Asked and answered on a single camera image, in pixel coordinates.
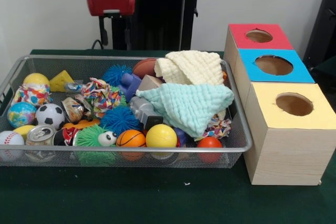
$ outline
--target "circular hole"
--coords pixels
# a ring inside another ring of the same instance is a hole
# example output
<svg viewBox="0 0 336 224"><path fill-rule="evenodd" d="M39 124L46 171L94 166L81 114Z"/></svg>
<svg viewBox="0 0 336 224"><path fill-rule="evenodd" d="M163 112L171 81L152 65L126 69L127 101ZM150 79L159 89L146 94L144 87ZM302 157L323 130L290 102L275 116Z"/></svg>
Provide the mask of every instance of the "circular hole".
<svg viewBox="0 0 336 224"><path fill-rule="evenodd" d="M256 59L256 64L263 72L275 76L285 76L293 71L293 65L281 57L263 55Z"/></svg>
<svg viewBox="0 0 336 224"><path fill-rule="evenodd" d="M246 37L258 43L266 43L273 40L273 36L266 31L254 29L247 32Z"/></svg>
<svg viewBox="0 0 336 224"><path fill-rule="evenodd" d="M291 115L304 116L313 111L313 104L296 93L284 93L277 97L277 106Z"/></svg>

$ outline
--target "red box top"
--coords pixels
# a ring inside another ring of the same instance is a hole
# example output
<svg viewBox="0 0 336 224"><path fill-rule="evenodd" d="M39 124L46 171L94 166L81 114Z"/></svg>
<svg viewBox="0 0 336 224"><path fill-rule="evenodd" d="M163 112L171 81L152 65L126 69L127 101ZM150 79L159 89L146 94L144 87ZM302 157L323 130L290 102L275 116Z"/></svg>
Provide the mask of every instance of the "red box top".
<svg viewBox="0 0 336 224"><path fill-rule="evenodd" d="M240 49L293 49L277 24L229 24Z"/></svg>

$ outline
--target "baseball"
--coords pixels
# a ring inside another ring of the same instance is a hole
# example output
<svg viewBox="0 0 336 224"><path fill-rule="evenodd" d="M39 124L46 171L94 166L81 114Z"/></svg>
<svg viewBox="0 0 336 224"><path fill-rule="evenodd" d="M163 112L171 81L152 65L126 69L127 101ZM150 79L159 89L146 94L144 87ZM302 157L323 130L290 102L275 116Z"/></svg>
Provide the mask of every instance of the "baseball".
<svg viewBox="0 0 336 224"><path fill-rule="evenodd" d="M0 144L24 145L23 137L14 131L0 133ZM0 150L0 162L11 162L22 155L22 150Z"/></svg>

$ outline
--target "cloth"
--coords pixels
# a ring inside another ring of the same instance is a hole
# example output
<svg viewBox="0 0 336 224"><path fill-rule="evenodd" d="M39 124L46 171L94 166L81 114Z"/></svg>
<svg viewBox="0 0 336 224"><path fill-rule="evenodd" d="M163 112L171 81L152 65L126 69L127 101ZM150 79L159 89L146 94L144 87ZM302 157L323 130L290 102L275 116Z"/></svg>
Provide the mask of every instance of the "cloth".
<svg viewBox="0 0 336 224"><path fill-rule="evenodd" d="M122 102L122 92L114 88L103 80L90 78L91 82L83 85L81 93L85 99L91 101L93 106L93 113L96 117L102 118L106 111L119 106Z"/></svg>
<svg viewBox="0 0 336 224"><path fill-rule="evenodd" d="M154 71L167 83L223 84L223 72L219 54L214 52L170 52L156 60Z"/></svg>
<svg viewBox="0 0 336 224"><path fill-rule="evenodd" d="M191 137L202 136L214 114L233 101L233 92L221 85L182 85L164 83L157 89L137 91L148 100L164 122L180 128Z"/></svg>
<svg viewBox="0 0 336 224"><path fill-rule="evenodd" d="M36 107L50 103L50 87L44 84L22 84L15 92L11 105L18 102L28 102Z"/></svg>

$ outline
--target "white wall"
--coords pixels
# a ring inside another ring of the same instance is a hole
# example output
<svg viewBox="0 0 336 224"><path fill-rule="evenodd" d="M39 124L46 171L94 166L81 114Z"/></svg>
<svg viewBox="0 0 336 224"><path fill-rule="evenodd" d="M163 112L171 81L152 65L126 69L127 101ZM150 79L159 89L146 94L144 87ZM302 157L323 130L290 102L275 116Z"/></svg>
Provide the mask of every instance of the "white wall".
<svg viewBox="0 0 336 224"><path fill-rule="evenodd" d="M228 23L279 23L303 56L320 2L198 0L192 47L223 50ZM98 20L86 0L0 0L0 81L33 48L87 49L96 38Z"/></svg>

